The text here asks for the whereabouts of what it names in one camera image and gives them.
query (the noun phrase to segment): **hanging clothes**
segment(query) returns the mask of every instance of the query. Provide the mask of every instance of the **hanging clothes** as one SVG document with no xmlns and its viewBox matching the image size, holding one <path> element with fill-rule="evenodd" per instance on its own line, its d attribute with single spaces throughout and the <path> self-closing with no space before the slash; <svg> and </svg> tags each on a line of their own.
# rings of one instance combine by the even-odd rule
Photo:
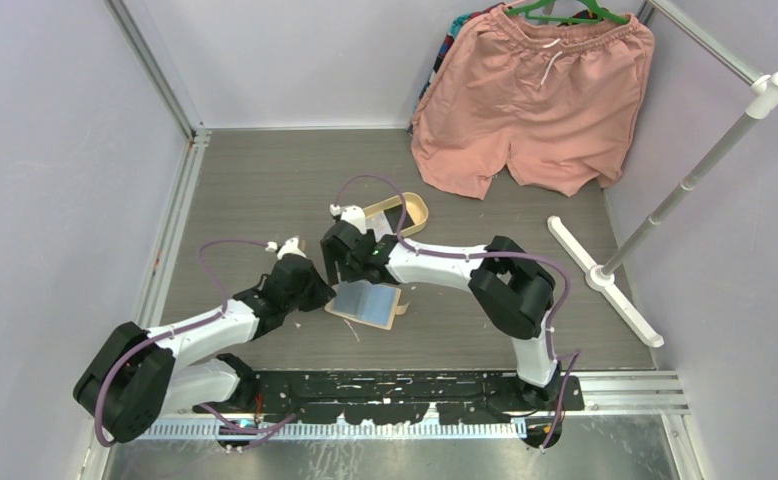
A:
<svg viewBox="0 0 778 480">
<path fill-rule="evenodd" d="M 466 22 L 413 116 L 425 182 L 483 199 L 506 165 L 519 184 L 567 196 L 615 183 L 654 51 L 626 17 L 539 26 L 498 6 Z"/>
<path fill-rule="evenodd" d="M 434 78 L 436 78 L 436 73 L 439 72 L 439 67 L 442 66 L 442 61 L 445 59 L 445 55 L 448 54 L 448 50 L 450 50 L 451 46 L 454 45 L 454 39 L 457 38 L 457 36 L 460 34 L 460 30 L 463 28 L 463 25 L 468 23 L 470 20 L 483 15 L 484 13 L 489 13 L 493 8 L 500 5 L 504 4 L 496 3 L 486 10 L 460 15 L 459 17 L 455 18 L 453 22 L 451 22 L 451 26 L 448 27 L 448 33 L 445 34 L 445 38 L 442 40 L 442 45 L 439 47 L 439 53 L 436 54 L 436 61 L 433 62 L 433 69 L 430 72 L 430 76 L 427 78 L 427 81 L 424 82 L 424 87 L 421 88 L 421 93 L 418 94 L 419 102 L 421 101 L 422 97 L 424 97 L 424 93 L 427 91 L 430 83 Z M 407 133 L 413 133 L 412 122 L 407 125 Z"/>
</svg>

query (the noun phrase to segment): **drawstring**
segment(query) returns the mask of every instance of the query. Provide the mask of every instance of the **drawstring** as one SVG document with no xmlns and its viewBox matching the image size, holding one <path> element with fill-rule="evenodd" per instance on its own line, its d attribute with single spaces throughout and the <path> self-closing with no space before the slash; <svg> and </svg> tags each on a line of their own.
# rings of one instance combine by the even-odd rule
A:
<svg viewBox="0 0 778 480">
<path fill-rule="evenodd" d="M 539 86 L 545 85 L 545 79 L 548 78 L 548 73 L 551 72 L 551 67 L 554 66 L 554 60 L 557 59 L 560 55 L 562 55 L 563 52 L 557 52 L 554 54 L 553 57 L 551 57 L 551 60 L 548 62 L 548 68 L 545 69 L 545 75 L 542 75 L 542 81 L 539 82 Z"/>
<path fill-rule="evenodd" d="M 542 48 L 551 48 L 554 45 L 560 43 L 561 40 L 562 40 L 562 38 L 558 38 L 558 39 L 554 40 L 553 42 L 551 42 L 551 43 L 549 43 L 547 45 L 543 45 Z M 542 76 L 542 81 L 539 82 L 539 86 L 540 87 L 542 85 L 545 85 L 545 80 L 548 78 L 548 74 L 551 73 L 551 67 L 554 66 L 554 60 L 556 60 L 557 57 L 559 57 L 562 54 L 563 54 L 563 51 L 560 50 L 559 52 L 555 53 L 553 57 L 551 57 L 551 60 L 548 61 L 548 67 L 545 69 L 545 75 Z"/>
</svg>

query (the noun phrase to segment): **clothes hanger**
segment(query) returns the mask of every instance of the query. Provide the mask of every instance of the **clothes hanger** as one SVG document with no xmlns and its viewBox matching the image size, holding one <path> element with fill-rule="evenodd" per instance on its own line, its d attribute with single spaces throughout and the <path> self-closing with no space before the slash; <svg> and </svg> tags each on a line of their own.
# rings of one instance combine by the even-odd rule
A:
<svg viewBox="0 0 778 480">
<path fill-rule="evenodd" d="M 523 1 L 513 2 L 507 5 L 507 9 L 508 9 L 507 15 L 518 15 L 524 13 L 524 17 L 529 20 L 552 20 L 556 22 L 567 22 L 567 23 L 597 23 L 599 21 L 598 19 L 589 19 L 589 18 L 562 18 L 562 17 L 543 17 L 543 16 L 529 15 L 530 12 L 534 10 L 538 10 L 546 5 L 550 5 L 555 1 L 557 0 L 540 0 L 531 5 L 526 5 L 524 7 L 517 7 L 517 8 L 514 8 L 513 6 L 524 2 Z M 577 0 L 577 1 L 584 4 L 587 10 L 597 15 L 599 19 L 611 20 L 613 22 L 618 23 L 619 25 L 624 25 L 628 23 L 628 19 L 616 15 L 615 13 L 611 13 L 608 12 L 607 10 L 604 10 L 603 8 L 601 8 L 600 5 L 598 5 L 598 2 L 595 0 Z"/>
</svg>

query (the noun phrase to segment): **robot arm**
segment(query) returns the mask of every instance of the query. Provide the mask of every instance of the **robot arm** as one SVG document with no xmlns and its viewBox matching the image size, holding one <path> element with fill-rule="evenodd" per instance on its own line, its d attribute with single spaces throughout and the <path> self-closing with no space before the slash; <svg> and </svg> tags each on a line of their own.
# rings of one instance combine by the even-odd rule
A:
<svg viewBox="0 0 778 480">
<path fill-rule="evenodd" d="M 220 307 L 149 330 L 133 323 L 118 326 L 77 382 L 74 399 L 95 415 L 107 372 L 128 350 L 157 336 L 164 338 L 131 357 L 106 392 L 103 425 L 116 441 L 123 443 L 141 435 L 162 412 L 223 402 L 244 393 L 238 391 L 245 383 L 241 380 L 253 374 L 238 358 L 225 354 L 192 364 L 230 345 L 255 340 L 282 325 L 287 314 L 321 308 L 335 296 L 297 248 L 297 238 L 287 241 L 277 256 L 270 274 L 234 295 L 226 311 L 203 326 L 181 329 L 218 316 Z"/>
<path fill-rule="evenodd" d="M 401 245 L 393 235 L 377 240 L 366 230 L 362 209 L 337 209 L 336 223 L 321 241 L 328 282 L 430 283 L 471 293 L 492 323 L 513 344 L 519 378 L 550 397 L 559 365 L 545 341 L 553 305 L 554 279 L 538 263 L 520 258 L 484 256 L 524 251 L 509 238 L 496 236 L 489 245 L 447 247 L 411 240 Z M 443 256 L 420 254 L 439 252 Z M 499 275 L 510 275 L 507 283 Z"/>
</svg>

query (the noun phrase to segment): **gray floor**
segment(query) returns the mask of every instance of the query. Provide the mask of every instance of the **gray floor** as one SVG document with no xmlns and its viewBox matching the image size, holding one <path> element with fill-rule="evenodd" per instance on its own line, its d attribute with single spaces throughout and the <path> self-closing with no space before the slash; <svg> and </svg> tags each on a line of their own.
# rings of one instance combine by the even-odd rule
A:
<svg viewBox="0 0 778 480">
<path fill-rule="evenodd" d="M 583 349 L 579 368 L 652 367 L 647 347 L 599 294 L 589 290 L 580 269 L 546 228 L 546 218 L 559 215 L 591 255 L 599 259 L 611 255 L 615 242 L 597 184 L 565 198 L 541 188 L 520 187 L 505 170 L 481 202 L 422 182 L 409 144 L 409 136 L 400 130 L 214 133 L 163 322 L 196 315 L 220 302 L 195 257 L 198 247 L 210 240 L 285 240 L 299 235 L 323 274 L 318 241 L 332 222 L 328 205 L 348 177 L 380 173 L 403 190 L 421 195 L 429 207 L 427 227 L 415 235 L 416 240 L 470 246 L 506 235 L 526 251 L 564 265 L 574 288 L 555 322 L 555 345 L 561 353 Z M 349 188 L 342 203 L 367 206 L 390 196 L 379 181 L 363 180 Z M 274 263 L 271 254 L 242 245 L 214 247 L 207 257 L 231 292 L 253 286 Z M 273 333 L 230 351 L 261 369 L 515 367 L 508 338 L 489 323 L 471 295 L 419 285 L 414 290 L 404 287 L 401 299 L 410 307 L 395 319 L 391 331 L 352 323 L 355 334 L 342 319 L 323 311 L 296 313 Z"/>
</svg>

